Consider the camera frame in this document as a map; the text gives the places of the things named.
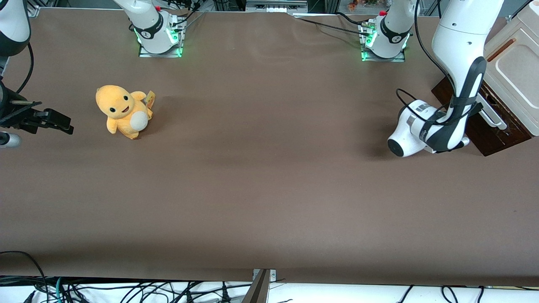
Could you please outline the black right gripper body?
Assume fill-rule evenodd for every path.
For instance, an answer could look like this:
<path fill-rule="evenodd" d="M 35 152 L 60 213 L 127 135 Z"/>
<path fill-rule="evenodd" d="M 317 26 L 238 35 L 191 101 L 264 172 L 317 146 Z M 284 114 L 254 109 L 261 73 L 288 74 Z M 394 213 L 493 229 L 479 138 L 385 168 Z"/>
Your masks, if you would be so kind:
<path fill-rule="evenodd" d="M 0 126 L 6 127 L 8 116 L 15 111 L 15 106 L 11 103 L 17 98 L 17 93 L 6 88 L 2 80 L 0 81 Z"/>

